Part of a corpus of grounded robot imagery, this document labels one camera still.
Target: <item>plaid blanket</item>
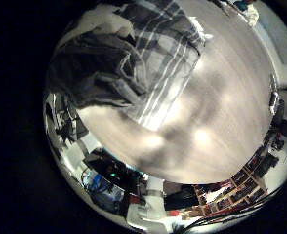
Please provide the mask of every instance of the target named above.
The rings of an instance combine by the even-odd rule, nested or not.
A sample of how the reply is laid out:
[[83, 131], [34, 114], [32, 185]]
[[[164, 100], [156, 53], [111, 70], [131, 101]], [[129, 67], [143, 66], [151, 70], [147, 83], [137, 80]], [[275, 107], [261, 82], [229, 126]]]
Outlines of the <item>plaid blanket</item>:
[[87, 31], [70, 39], [51, 60], [48, 87], [69, 96], [76, 108], [110, 105], [157, 130], [187, 84], [204, 40], [174, 0], [138, 0], [114, 14], [132, 24], [134, 38]]

